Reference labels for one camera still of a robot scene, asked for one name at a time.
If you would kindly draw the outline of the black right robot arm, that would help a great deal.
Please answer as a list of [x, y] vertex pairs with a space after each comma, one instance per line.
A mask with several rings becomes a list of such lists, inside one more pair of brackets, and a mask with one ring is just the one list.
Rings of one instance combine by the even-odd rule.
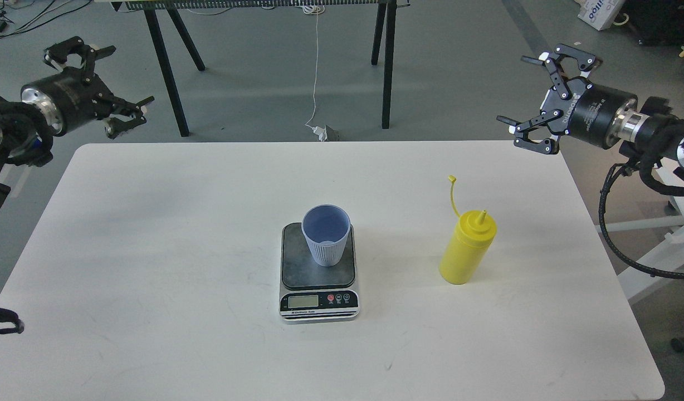
[[638, 107], [635, 94], [591, 82], [590, 74], [602, 64], [592, 53], [559, 43], [538, 57], [523, 56], [522, 61], [543, 68], [551, 86], [537, 116], [528, 121], [496, 117], [507, 125], [514, 145], [555, 155], [565, 136], [604, 150], [619, 144], [626, 160], [612, 165], [604, 178], [598, 206], [600, 233], [627, 266], [652, 277], [684, 280], [684, 272], [645, 266], [622, 253], [605, 220], [608, 195], [620, 176], [637, 173], [650, 190], [684, 197], [684, 120], [673, 114], [665, 98], [652, 96]]

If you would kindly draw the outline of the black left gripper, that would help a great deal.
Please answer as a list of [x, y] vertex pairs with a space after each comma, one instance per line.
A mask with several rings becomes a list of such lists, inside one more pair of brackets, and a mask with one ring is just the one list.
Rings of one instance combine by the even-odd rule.
[[[146, 124], [146, 106], [155, 100], [153, 96], [139, 102], [117, 96], [100, 96], [112, 91], [96, 76], [95, 62], [112, 56], [116, 50], [113, 45], [104, 48], [90, 46], [80, 37], [49, 46], [43, 51], [44, 63], [74, 76], [52, 75], [25, 84], [21, 88], [21, 101], [35, 106], [44, 115], [54, 135], [65, 135], [101, 119], [107, 138], [114, 140]], [[67, 59], [72, 54], [80, 56], [79, 67], [67, 66]]]

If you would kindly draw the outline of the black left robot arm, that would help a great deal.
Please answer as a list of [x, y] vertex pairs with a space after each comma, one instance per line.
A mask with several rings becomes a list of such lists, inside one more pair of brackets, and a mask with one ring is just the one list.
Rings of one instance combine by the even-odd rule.
[[[25, 84], [19, 101], [0, 95], [0, 174], [5, 165], [43, 167], [52, 160], [56, 137], [102, 121], [109, 139], [146, 123], [148, 97], [130, 102], [115, 96], [95, 73], [96, 61], [115, 46], [96, 48], [75, 36], [44, 51], [56, 74]], [[0, 183], [0, 210], [11, 189]]]

